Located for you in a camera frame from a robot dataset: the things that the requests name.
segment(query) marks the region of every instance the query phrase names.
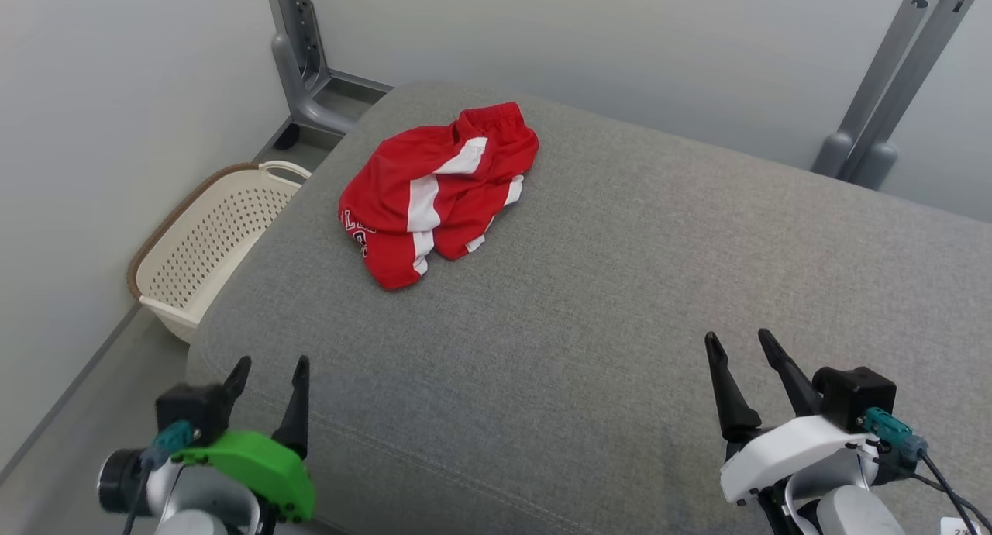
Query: gray sofa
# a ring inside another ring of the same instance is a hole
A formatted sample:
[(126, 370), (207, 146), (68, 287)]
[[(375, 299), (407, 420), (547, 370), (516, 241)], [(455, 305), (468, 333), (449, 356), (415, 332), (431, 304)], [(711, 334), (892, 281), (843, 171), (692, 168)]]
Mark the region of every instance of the gray sofa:
[[(520, 104), (520, 203), (456, 262), (384, 292), (336, 219), (383, 139)], [(189, 380), (255, 366), (233, 425), (273, 430), (312, 359), (320, 520), (356, 534), (766, 533), (719, 488), (704, 335), (766, 424), (791, 418), (757, 340), (809, 374), (867, 365), (952, 484), (992, 510), (992, 226), (541, 99), (425, 83), (327, 157), (209, 310)], [(910, 533), (954, 515), (878, 489)]]

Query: sofa seam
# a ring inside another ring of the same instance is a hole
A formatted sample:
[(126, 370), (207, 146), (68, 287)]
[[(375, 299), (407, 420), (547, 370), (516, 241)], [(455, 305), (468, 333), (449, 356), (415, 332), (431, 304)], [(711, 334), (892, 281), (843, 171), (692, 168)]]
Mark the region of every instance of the sofa seam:
[[(222, 374), (222, 371), (219, 370), (219, 367), (214, 365), (214, 363), (210, 362), (210, 360), (206, 357), (205, 354), (201, 353), (201, 356), (203, 362), (205, 362), (208, 366), (212, 367), (215, 373)], [(250, 390), (253, 394), (257, 395), (266, 405), (269, 405), (270, 407), (274, 408), (276, 411), (279, 410), (276, 402), (271, 398), (269, 398), (266, 394), (256, 389), (252, 389), (248, 387), (246, 387), (246, 390)], [(403, 449), (403, 447), (396, 446), (396, 444), (386, 442), (386, 440), (382, 440), (380, 439), (380, 437), (376, 437), (372, 435), (372, 433), (365, 432), (365, 430), (357, 429), (355, 428), (355, 426), (339, 424), (333, 421), (329, 421), (328, 419), (323, 419), (322, 417), (319, 417), (317, 415), (311, 415), (311, 418), (315, 419), (317, 423), (326, 426), (326, 428), (329, 428), (333, 432), (340, 433), (340, 435), (343, 436), (351, 437), (351, 439), (356, 440), (358, 443), (364, 444), (364, 446), (371, 447), (372, 450), (380, 451), (380, 453), (382, 454), (386, 454), (387, 456), (394, 457), (397, 458), (398, 460), (407, 462), (407, 464), (414, 465), (414, 467), (416, 468), (421, 468), (423, 471), (432, 472), (432, 474), (437, 475), (440, 478), (447, 479), (447, 481), (454, 482), (457, 485), (465, 486), (465, 488), (470, 488), (472, 490), (475, 490), (475, 492), (479, 492), (480, 494), (491, 496), (493, 499), (502, 502), (504, 504), (507, 504), (507, 506), (517, 508), (518, 510), (522, 511), (522, 513), (528, 514), (531, 517), (546, 522), (552, 527), (556, 527), (563, 531), (567, 531), (568, 533), (573, 533), (574, 535), (578, 535), (577, 532), (575, 532), (573, 529), (567, 528), (564, 525), (560, 525), (560, 522), (552, 521), (548, 517), (541, 517), (538, 514), (536, 514), (535, 511), (527, 510), (521, 506), (518, 506), (518, 504), (514, 504), (513, 502), (507, 499), (514, 499), (521, 501), (527, 504), (527, 506), (531, 506), (532, 508), (535, 508), (535, 510), (542, 511), (542, 513), (545, 513), (546, 515), (556, 518), (557, 520), (564, 521), (570, 525), (573, 525), (574, 527), (582, 531), (586, 531), (594, 535), (604, 535), (602, 532), (596, 531), (591, 527), (582, 525), (577, 521), (573, 521), (571, 519), (568, 519), (567, 517), (564, 517), (563, 515), (553, 513), (553, 511), (550, 511), (545, 507), (538, 506), (538, 504), (535, 504), (534, 502), (528, 499), (524, 499), (521, 496), (511, 494), (503, 489), (496, 488), (496, 486), (489, 485), (489, 483), (485, 481), (481, 481), (481, 479), (474, 478), (471, 475), (465, 475), (461, 471), (457, 471), (456, 469), (447, 467), (447, 465), (444, 464), (439, 464), (439, 462), (433, 461), (431, 460), (431, 458), (421, 456), (421, 454), (417, 454), (414, 451), (405, 450)], [(460, 481), (459, 479), (454, 478), (454, 475), (460, 476), (460, 478), (465, 479), (465, 481), (473, 482), (475, 483), (475, 485), (480, 485), (480, 486), (468, 485), (467, 482)]]

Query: white wall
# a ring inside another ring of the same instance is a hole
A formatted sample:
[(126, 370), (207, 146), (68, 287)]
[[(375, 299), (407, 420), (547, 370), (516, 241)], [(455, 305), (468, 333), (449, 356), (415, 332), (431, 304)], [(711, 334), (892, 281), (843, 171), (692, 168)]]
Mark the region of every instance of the white wall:
[(902, 0), (313, 0), (329, 65), (454, 79), (812, 166)]
[(992, 0), (975, 0), (890, 142), (882, 192), (992, 222)]
[(0, 0), (0, 468), (132, 305), (146, 236), (288, 117), (273, 33), (267, 0)]

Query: gray metal stand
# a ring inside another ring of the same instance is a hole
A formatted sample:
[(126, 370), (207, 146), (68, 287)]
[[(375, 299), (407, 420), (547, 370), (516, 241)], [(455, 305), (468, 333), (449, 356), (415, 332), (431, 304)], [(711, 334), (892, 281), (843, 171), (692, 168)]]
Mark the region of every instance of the gray metal stand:
[(332, 75), (327, 68), (316, 12), (311, 0), (277, 0), (286, 33), (272, 40), (272, 54), (283, 83), (290, 118), (294, 124), (320, 132), (344, 135), (355, 126), (354, 119), (338, 114), (313, 100)]
[(972, 2), (938, 0), (931, 7), (925, 0), (903, 1), (813, 172), (865, 188), (882, 185), (897, 159), (887, 142)]

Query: laundry basket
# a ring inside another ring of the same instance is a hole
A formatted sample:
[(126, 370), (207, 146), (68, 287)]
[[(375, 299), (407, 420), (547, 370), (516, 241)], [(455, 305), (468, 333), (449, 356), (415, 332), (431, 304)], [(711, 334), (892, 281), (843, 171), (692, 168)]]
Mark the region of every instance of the laundry basket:
[(145, 242), (128, 269), (128, 288), (181, 340), (191, 342), (203, 312), (245, 254), (300, 188), (283, 160), (237, 164), (199, 185)]

